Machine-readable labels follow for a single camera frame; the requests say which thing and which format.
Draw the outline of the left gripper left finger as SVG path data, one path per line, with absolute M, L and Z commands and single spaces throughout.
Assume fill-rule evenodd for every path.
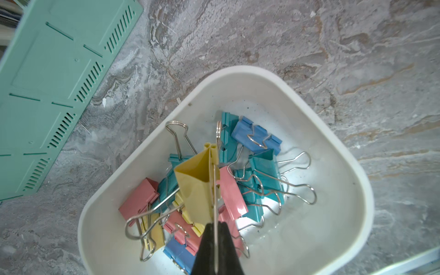
M 214 225 L 209 223 L 202 235 L 191 275 L 215 275 L 214 271 Z

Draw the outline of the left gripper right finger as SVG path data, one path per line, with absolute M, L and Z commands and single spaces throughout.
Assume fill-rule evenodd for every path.
M 218 275 L 244 275 L 226 222 L 218 223 Z

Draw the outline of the blue binder clip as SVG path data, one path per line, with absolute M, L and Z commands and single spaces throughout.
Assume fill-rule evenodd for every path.
M 254 124 L 243 116 L 232 131 L 231 137 L 254 154 L 274 150 L 278 155 L 281 151 L 282 140 L 270 134 L 265 128 Z
M 190 275 L 195 263 L 196 257 L 186 250 L 175 238 L 169 240 L 164 248 L 164 254 L 179 266 L 185 274 Z

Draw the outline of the yellow binder clip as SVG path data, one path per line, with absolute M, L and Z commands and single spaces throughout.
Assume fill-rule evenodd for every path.
M 144 234 L 147 229 L 160 217 L 159 213 L 153 213 L 137 220 L 137 227 L 140 234 Z M 140 261 L 148 261 L 155 252 L 165 245 L 165 236 L 160 221 L 157 222 L 145 238 L 141 239 Z
M 219 274 L 218 196 L 217 170 L 218 146 L 221 141 L 222 124 L 217 122 L 215 144 L 207 143 L 197 152 L 187 135 L 184 136 L 194 156 L 176 166 L 176 178 L 190 219 L 196 223 L 211 223 L 213 273 Z

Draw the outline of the teal binder clip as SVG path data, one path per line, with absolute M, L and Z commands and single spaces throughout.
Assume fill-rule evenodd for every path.
M 284 172 L 281 172 L 279 165 L 296 162 L 302 157 L 306 157 L 308 163 L 303 166 L 294 166 Z M 317 193 L 309 184 L 293 184 L 288 182 L 286 174 L 296 170 L 307 170 L 311 167 L 312 159 L 308 152 L 303 151 L 292 159 L 278 161 L 274 150 L 267 150 L 259 154 L 250 155 L 247 163 L 240 170 L 233 171 L 232 162 L 226 166 L 228 173 L 236 180 L 236 182 L 244 187 L 248 193 L 253 193 L 259 197 L 269 198 L 278 203 L 279 206 L 284 204 L 284 197 L 296 197 L 305 204 L 314 205 L 317 203 Z M 286 187 L 307 188 L 313 195 L 313 199 L 309 200 L 299 194 L 288 191 Z
M 238 142 L 232 138 L 233 130 L 239 122 L 239 116 L 229 112 L 222 112 L 222 131 L 220 146 L 220 162 L 231 163 L 237 159 Z
M 269 210 L 274 215 L 281 214 L 282 203 L 280 196 L 274 191 L 265 191 L 261 180 L 252 173 L 251 169 L 234 170 L 233 176 L 248 209 L 248 212 L 243 214 L 241 219 L 247 218 L 252 220 L 252 222 L 240 228 L 239 232 L 249 228 L 263 228 L 265 224 L 264 209 Z M 275 209 L 262 202 L 263 198 L 270 195 L 275 195 L 275 201 L 277 202 L 277 208 Z

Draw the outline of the pink binder clip top tray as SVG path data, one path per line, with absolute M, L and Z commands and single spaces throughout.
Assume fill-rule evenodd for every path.
M 128 221 L 131 217 L 145 212 L 159 197 L 158 187 L 158 182 L 145 178 L 119 207 L 123 218 Z

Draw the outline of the white plastic storage tray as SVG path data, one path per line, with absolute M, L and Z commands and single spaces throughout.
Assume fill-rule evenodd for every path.
M 233 66 L 201 82 L 167 120 L 189 126 L 197 150 L 215 141 L 222 112 L 246 116 L 282 140 L 281 159 L 306 151 L 312 164 L 287 175 L 293 196 L 280 215 L 265 214 L 261 229 L 244 232 L 247 275 L 329 275 L 366 243 L 374 219 L 370 181 L 346 146 L 280 77 L 255 66 Z M 175 149 L 173 136 L 157 129 L 98 189 L 84 207 L 79 251 L 90 275 L 178 275 L 163 252 L 140 260 L 140 242 L 124 233 L 120 205 L 144 178 L 160 181 Z

